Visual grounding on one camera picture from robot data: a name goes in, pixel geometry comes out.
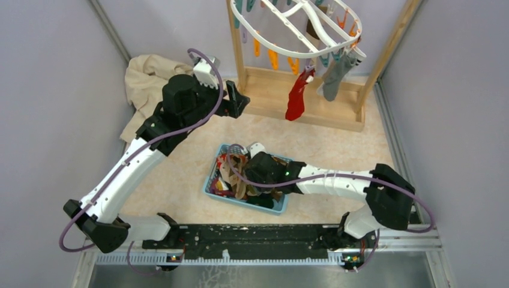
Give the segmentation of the red santa sock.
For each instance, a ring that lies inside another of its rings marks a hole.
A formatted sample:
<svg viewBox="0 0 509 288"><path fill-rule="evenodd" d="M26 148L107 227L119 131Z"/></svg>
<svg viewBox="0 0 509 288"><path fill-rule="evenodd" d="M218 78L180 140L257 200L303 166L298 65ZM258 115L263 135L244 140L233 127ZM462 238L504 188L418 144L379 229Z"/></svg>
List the red santa sock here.
<svg viewBox="0 0 509 288"><path fill-rule="evenodd" d="M306 65L303 72L297 77L291 91L289 92L288 104L285 119L294 121L302 116L305 111L304 91L306 86L313 81L315 66Z"/></svg>

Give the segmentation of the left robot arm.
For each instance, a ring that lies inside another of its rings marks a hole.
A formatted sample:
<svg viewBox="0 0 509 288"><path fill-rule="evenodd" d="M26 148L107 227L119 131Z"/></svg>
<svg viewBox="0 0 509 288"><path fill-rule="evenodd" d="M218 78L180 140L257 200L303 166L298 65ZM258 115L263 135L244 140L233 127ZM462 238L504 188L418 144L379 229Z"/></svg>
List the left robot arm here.
<svg viewBox="0 0 509 288"><path fill-rule="evenodd" d="M238 118L250 103L233 81L210 88L187 74L171 77L161 92L154 113L136 131L114 168L81 200L70 199L63 207L72 223L103 253L134 241L155 241L165 248L179 243L180 232L165 213L137 217L120 215L120 210L150 171L193 130L212 115Z"/></svg>

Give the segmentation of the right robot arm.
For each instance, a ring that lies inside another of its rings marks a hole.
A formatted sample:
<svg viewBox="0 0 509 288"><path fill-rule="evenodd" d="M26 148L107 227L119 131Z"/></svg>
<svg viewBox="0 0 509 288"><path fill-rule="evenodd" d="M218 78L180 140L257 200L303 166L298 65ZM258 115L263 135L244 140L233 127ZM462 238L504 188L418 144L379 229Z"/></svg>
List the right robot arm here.
<svg viewBox="0 0 509 288"><path fill-rule="evenodd" d="M243 175L259 189L277 188L285 194L324 194L363 203L348 212L338 231L339 242L354 247L368 233L381 227L406 230L414 187L392 167L378 163L362 172L327 170L301 161L279 161L266 152L252 157Z"/></svg>

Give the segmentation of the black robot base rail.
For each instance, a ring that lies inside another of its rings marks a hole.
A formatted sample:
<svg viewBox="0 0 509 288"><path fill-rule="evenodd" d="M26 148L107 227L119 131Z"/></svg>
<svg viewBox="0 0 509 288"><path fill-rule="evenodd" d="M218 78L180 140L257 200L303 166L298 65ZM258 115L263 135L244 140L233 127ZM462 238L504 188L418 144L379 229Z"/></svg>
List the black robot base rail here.
<svg viewBox="0 0 509 288"><path fill-rule="evenodd" d="M332 251L372 248L375 233L361 239L338 224L173 224L161 241L145 240L146 250L184 251L187 260L323 260Z"/></svg>

